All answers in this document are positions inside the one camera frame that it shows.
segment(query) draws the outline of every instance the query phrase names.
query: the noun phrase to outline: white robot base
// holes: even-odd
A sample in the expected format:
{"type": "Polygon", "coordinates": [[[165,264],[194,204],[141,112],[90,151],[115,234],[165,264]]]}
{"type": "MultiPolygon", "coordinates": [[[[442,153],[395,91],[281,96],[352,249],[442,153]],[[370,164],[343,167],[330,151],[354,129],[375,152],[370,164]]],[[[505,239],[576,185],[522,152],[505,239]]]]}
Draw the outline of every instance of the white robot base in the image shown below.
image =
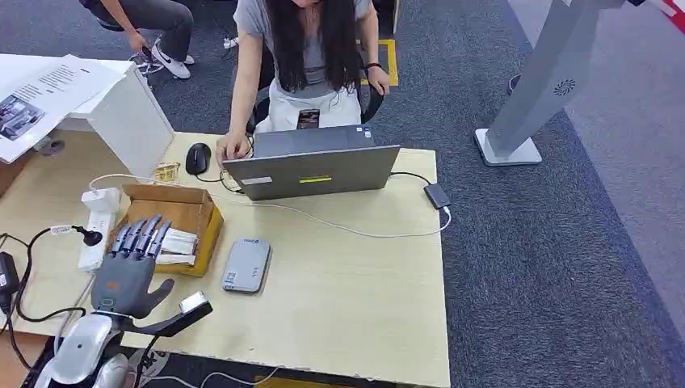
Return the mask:
{"type": "Polygon", "coordinates": [[[538,164],[542,162],[540,152],[531,138],[528,138],[514,152],[509,155],[498,156],[494,153],[488,137],[485,135],[487,128],[476,130],[476,143],[481,149],[485,164],[488,166],[522,166],[527,164],[538,164]]]}

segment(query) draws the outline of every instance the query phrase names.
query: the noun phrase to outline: white floor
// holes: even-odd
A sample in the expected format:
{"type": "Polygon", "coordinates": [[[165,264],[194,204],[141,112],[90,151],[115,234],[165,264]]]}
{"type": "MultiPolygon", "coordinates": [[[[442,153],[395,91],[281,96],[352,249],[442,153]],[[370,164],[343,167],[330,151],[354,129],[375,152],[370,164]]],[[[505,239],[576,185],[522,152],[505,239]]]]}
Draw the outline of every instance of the white floor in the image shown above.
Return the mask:
{"type": "MultiPolygon", "coordinates": [[[[551,0],[509,0],[537,41],[551,0]]],[[[685,35],[645,4],[604,11],[566,111],[685,338],[685,35]]]]}

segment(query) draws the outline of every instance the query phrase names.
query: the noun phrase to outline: gray pants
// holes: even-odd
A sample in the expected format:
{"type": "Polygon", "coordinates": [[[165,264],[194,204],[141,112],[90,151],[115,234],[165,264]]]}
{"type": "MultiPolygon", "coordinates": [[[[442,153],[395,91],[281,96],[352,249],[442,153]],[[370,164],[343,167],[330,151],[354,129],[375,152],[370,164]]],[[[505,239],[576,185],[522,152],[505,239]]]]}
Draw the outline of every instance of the gray pants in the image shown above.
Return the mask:
{"type": "MultiPolygon", "coordinates": [[[[187,6],[173,0],[120,0],[120,3],[135,28],[164,31],[159,42],[163,53],[179,62],[186,60],[193,27],[192,13],[187,6]]],[[[118,24],[100,2],[90,12],[107,23],[118,24]]]]}

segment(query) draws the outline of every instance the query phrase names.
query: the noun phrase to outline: black computer mouse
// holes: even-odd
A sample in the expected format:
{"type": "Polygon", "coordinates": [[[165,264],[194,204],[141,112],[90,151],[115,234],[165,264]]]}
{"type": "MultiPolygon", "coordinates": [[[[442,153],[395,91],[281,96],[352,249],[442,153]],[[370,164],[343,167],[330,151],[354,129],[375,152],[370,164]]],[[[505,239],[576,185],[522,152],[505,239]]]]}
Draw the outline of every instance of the black computer mouse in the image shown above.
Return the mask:
{"type": "Polygon", "coordinates": [[[186,172],[190,175],[199,175],[209,168],[209,158],[212,151],[209,145],[196,143],[189,150],[186,156],[186,172]]]}

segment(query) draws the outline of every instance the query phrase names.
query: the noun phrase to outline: office chair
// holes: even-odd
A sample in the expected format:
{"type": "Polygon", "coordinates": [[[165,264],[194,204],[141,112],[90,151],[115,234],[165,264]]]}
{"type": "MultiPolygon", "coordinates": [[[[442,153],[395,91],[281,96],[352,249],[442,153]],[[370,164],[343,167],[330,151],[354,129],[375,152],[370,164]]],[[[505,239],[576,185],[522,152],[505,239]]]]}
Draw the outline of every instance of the office chair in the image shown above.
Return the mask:
{"type": "MultiPolygon", "coordinates": [[[[100,25],[100,27],[108,31],[124,32],[124,28],[121,27],[118,23],[109,23],[98,17],[95,18],[98,20],[98,24],[100,25]]],[[[162,63],[155,59],[152,56],[152,53],[146,47],[143,48],[143,53],[135,53],[128,60],[136,63],[136,68],[138,69],[138,71],[141,72],[141,75],[145,78],[148,78],[148,75],[155,74],[159,70],[164,68],[162,63]]]]}
{"type": "MultiPolygon", "coordinates": [[[[364,60],[359,52],[357,52],[357,57],[359,58],[359,68],[361,70],[364,70],[366,78],[368,79],[368,70],[366,69],[366,66],[364,66],[364,60]]],[[[231,91],[233,90],[233,86],[235,86],[236,77],[237,65],[233,68],[233,74],[231,77],[231,91]]],[[[269,50],[269,48],[266,45],[264,45],[262,47],[262,68],[259,71],[259,85],[257,86],[257,90],[263,91],[268,89],[274,78],[274,57],[271,55],[271,51],[269,50]]],[[[356,85],[355,87],[357,90],[357,99],[359,100],[359,105],[362,108],[361,122],[362,124],[366,124],[370,121],[371,118],[374,117],[376,112],[378,112],[378,109],[383,103],[383,95],[381,93],[378,93],[376,88],[369,85],[368,87],[370,97],[368,105],[366,105],[365,107],[362,102],[361,82],[359,83],[359,85],[356,85]]],[[[252,108],[252,116],[247,121],[246,133],[250,135],[253,134],[257,128],[257,124],[261,123],[264,119],[267,118],[267,116],[269,116],[269,104],[270,100],[268,97],[258,99],[257,101],[255,101],[254,106],[252,108]]]]}

